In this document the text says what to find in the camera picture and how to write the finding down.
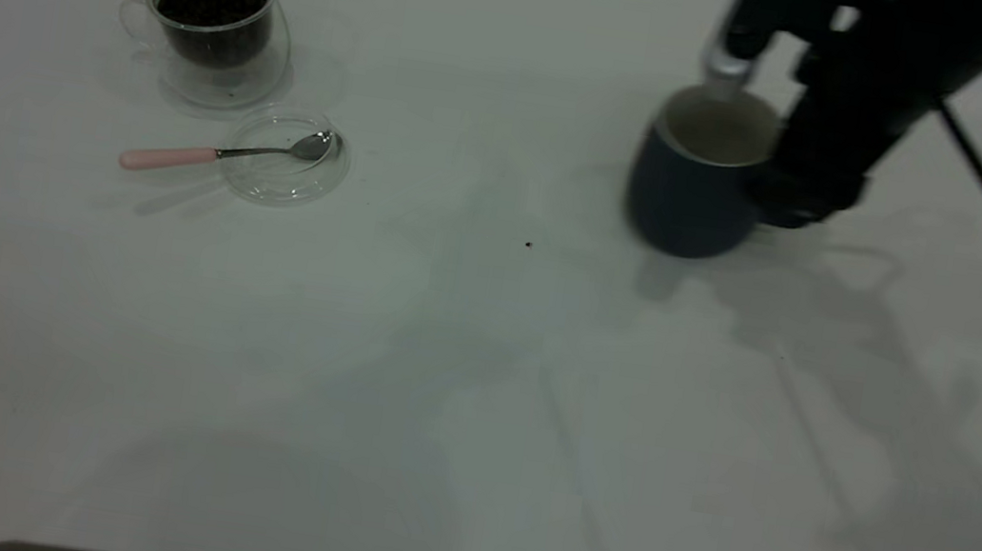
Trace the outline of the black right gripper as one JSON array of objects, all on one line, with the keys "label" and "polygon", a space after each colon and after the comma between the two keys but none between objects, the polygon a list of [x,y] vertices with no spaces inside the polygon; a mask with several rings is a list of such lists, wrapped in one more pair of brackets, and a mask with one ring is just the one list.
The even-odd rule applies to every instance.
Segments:
[{"label": "black right gripper", "polygon": [[835,10],[802,13],[790,26],[808,44],[795,71],[803,91],[769,182],[747,182],[762,224],[811,227],[855,205],[871,168],[956,86],[965,22],[858,7],[850,27],[836,30]]}]

